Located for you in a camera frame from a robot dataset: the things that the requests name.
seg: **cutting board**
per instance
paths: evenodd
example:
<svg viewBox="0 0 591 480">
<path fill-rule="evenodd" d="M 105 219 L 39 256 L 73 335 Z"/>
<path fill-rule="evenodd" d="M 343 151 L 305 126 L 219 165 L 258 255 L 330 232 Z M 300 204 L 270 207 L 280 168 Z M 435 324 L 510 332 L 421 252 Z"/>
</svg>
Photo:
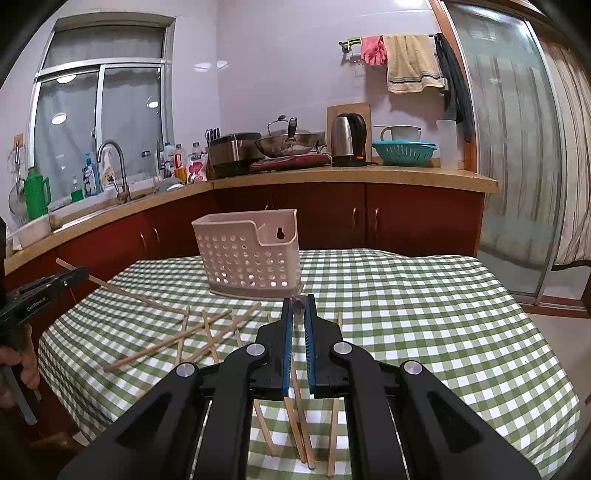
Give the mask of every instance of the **cutting board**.
<svg viewBox="0 0 591 480">
<path fill-rule="evenodd" d="M 371 146 L 371 106 L 368 102 L 359 103 L 345 103 L 343 105 L 333 105 L 326 108 L 326 148 L 330 151 L 330 129 L 332 128 L 333 120 L 342 113 L 358 113 L 365 120 L 365 126 L 368 131 L 368 136 L 365 139 L 365 154 L 368 161 L 371 161 L 372 146 Z"/>
</svg>

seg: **faucet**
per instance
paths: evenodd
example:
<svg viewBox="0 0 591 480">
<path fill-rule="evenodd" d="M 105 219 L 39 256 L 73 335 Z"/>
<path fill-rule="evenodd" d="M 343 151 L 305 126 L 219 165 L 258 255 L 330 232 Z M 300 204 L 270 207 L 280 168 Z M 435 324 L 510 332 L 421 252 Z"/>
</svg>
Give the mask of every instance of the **faucet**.
<svg viewBox="0 0 591 480">
<path fill-rule="evenodd" d="M 117 187 L 117 183 L 115 183 L 115 189 L 117 190 L 117 200 L 123 200 L 123 203 L 127 203 L 131 200 L 131 195 L 129 194 L 129 185 L 127 184 L 127 175 L 125 174 L 125 160 L 123 159 L 123 152 L 121 151 L 121 147 L 115 140 L 105 140 L 101 143 L 99 147 L 99 151 L 96 154 L 96 161 L 101 162 L 103 158 L 103 150 L 107 145 L 113 145 L 119 154 L 119 163 L 121 164 L 121 175 L 123 176 L 123 187 L 122 192 L 119 192 L 119 188 Z"/>
</svg>

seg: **scissors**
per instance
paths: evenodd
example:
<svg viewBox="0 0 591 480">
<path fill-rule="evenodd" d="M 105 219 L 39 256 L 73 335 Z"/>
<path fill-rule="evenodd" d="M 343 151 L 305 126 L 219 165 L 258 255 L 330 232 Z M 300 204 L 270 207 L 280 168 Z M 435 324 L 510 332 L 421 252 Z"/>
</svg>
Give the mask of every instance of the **scissors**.
<svg viewBox="0 0 591 480">
<path fill-rule="evenodd" d="M 217 138 L 220 138 L 219 128 L 208 128 L 205 130 L 205 140 L 207 140 L 207 146 L 209 146 L 209 144 Z"/>
</svg>

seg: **stainless steel kettle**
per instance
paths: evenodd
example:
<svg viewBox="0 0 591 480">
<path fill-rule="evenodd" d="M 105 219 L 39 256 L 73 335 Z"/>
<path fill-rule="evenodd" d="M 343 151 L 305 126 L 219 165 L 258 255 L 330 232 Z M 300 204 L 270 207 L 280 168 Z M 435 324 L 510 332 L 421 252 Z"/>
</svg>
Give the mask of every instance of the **stainless steel kettle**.
<svg viewBox="0 0 591 480">
<path fill-rule="evenodd" d="M 367 127 L 358 113 L 342 113 L 330 129 L 330 151 L 333 167 L 366 165 L 365 140 Z"/>
</svg>

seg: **white mug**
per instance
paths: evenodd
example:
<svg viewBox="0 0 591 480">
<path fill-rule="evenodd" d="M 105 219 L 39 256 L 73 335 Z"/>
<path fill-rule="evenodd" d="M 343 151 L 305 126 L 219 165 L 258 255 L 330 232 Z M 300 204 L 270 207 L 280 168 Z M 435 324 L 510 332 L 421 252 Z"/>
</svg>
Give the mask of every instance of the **white mug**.
<svg viewBox="0 0 591 480">
<path fill-rule="evenodd" d="M 382 130 L 379 137 L 384 140 L 384 133 L 390 130 L 390 137 L 392 140 L 407 140 L 410 142 L 418 142 L 421 140 L 421 129 L 412 125 L 393 125 Z"/>
</svg>

